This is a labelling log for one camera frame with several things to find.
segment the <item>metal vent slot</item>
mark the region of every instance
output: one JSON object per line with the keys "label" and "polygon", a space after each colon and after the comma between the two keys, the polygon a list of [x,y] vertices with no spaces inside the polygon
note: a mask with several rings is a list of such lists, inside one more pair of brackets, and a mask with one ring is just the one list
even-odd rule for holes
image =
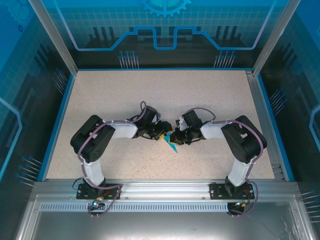
{"label": "metal vent slot", "polygon": [[[42,203],[40,211],[42,212],[86,212],[89,202],[61,202]],[[103,212],[106,206],[95,212]],[[110,212],[227,212],[226,202],[116,202],[110,209]]]}

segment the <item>metal extrusion profile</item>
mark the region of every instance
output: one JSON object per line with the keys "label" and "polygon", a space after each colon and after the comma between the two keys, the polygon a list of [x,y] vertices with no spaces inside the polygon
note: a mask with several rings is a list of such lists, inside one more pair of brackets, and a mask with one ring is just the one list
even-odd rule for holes
{"label": "metal extrusion profile", "polygon": [[271,166],[275,169],[279,169],[279,167],[276,166],[280,165],[281,171],[274,171],[276,173],[275,178],[278,180],[284,179],[285,181],[289,181],[290,179],[288,176],[288,172],[286,171],[286,166],[277,141],[275,129],[273,128],[271,118],[268,114],[268,108],[262,94],[260,83],[257,78],[253,76],[253,73],[251,71],[246,71],[246,75],[255,109],[261,125],[262,133],[268,142],[267,151],[269,154]]}
{"label": "metal extrusion profile", "polygon": [[281,16],[276,22],[268,40],[266,41],[258,59],[256,60],[253,66],[253,75],[255,77],[258,76],[263,66],[265,65],[269,55],[271,54],[272,50],[277,44],[292,15],[295,13],[300,1],[301,0],[289,0],[288,3],[285,5]]}
{"label": "metal extrusion profile", "polygon": [[[209,184],[223,183],[223,180],[117,179],[107,182],[124,184],[120,200],[116,202],[115,211],[118,212],[225,212],[227,203],[226,200],[210,200],[209,197]],[[316,239],[296,182],[276,180],[256,180],[255,182],[259,188],[258,203],[290,203],[295,224],[303,226],[298,228],[301,239]],[[72,183],[72,180],[48,180],[35,183],[17,240],[31,238],[39,212],[81,213],[86,211],[85,206],[90,201],[77,200],[77,191],[71,188]],[[154,206],[169,206],[172,209],[155,209]],[[214,210],[213,206],[216,208],[221,206],[221,209]]]}
{"label": "metal extrusion profile", "polygon": [[35,14],[39,18],[40,22],[42,23],[47,34],[49,35],[54,46],[56,47],[57,51],[59,52],[65,65],[68,67],[70,73],[74,77],[76,77],[78,72],[76,63],[74,62],[71,54],[69,53],[69,50],[65,45],[62,37],[60,36],[59,31],[57,30],[53,20],[51,19],[46,7],[44,6],[41,0],[28,0],[28,1],[32,6]]}

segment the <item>aluminum frame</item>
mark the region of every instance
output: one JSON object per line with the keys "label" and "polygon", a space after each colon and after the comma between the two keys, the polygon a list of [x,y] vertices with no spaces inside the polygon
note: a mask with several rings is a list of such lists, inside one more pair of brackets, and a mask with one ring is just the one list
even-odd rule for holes
{"label": "aluminum frame", "polygon": [[266,99],[263,97],[260,83],[257,77],[255,77],[251,71],[246,71],[246,76],[261,129],[268,142],[267,150],[274,178],[278,180],[290,181],[288,171],[291,171],[291,169],[286,169],[284,158],[277,141],[275,129],[273,128],[272,121],[268,113]]}
{"label": "aluminum frame", "polygon": [[45,31],[49,35],[51,41],[53,42],[55,48],[59,52],[62,60],[64,61],[65,65],[69,69],[70,73],[76,77],[78,68],[76,66],[75,61],[73,60],[71,54],[67,46],[65,45],[62,37],[59,34],[54,22],[52,21],[46,7],[42,3],[41,0],[28,0],[30,5],[32,6],[35,14],[39,18],[40,22],[42,23]]}
{"label": "aluminum frame", "polygon": [[299,3],[301,0],[288,0],[288,3],[285,5],[281,16],[279,17],[278,21],[276,22],[268,40],[266,41],[263,49],[258,56],[254,66],[253,66],[253,75],[255,77],[258,76],[261,69],[265,65],[268,57],[270,56],[272,50],[276,46],[279,38],[283,34],[287,24],[289,23],[292,15],[295,13]]}
{"label": "aluminum frame", "polygon": [[[220,179],[207,180],[108,180],[110,184],[123,183],[123,192],[117,203],[226,203],[228,200],[210,200],[209,184],[223,183]],[[276,180],[256,180],[259,188],[259,202],[283,203],[291,206],[293,221],[298,226],[302,240],[315,240],[307,211],[304,207],[296,182]],[[36,182],[20,226],[17,240],[31,239],[42,203],[90,203],[90,200],[77,200],[77,191],[72,189],[72,180],[48,180]]]}

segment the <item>enclosure wall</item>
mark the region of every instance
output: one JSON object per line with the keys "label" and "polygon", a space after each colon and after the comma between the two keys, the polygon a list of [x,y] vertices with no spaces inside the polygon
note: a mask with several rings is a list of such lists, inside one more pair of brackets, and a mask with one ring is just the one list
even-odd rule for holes
{"label": "enclosure wall", "polygon": [[287,0],[44,0],[83,69],[252,68]]}
{"label": "enclosure wall", "polygon": [[317,0],[300,2],[260,78],[302,193],[320,190],[319,9]]}
{"label": "enclosure wall", "polygon": [[28,1],[0,3],[0,22],[0,239],[7,240],[20,225],[70,72]]}

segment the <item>transparent panel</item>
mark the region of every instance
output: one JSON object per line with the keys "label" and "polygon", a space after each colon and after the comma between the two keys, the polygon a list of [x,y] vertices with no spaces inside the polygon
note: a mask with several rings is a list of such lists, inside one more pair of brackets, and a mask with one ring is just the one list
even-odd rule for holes
{"label": "transparent panel", "polygon": [[[301,1],[261,71],[269,109],[302,193],[320,191],[320,2]],[[305,196],[319,231],[319,199]]]}
{"label": "transparent panel", "polygon": [[56,239],[298,240],[288,203],[259,203],[249,216],[226,212],[41,212],[33,240]]}
{"label": "transparent panel", "polygon": [[79,68],[136,69],[251,68],[287,0],[43,2]]}
{"label": "transparent panel", "polygon": [[70,72],[27,0],[0,1],[0,23],[0,239],[5,240],[15,237]]}

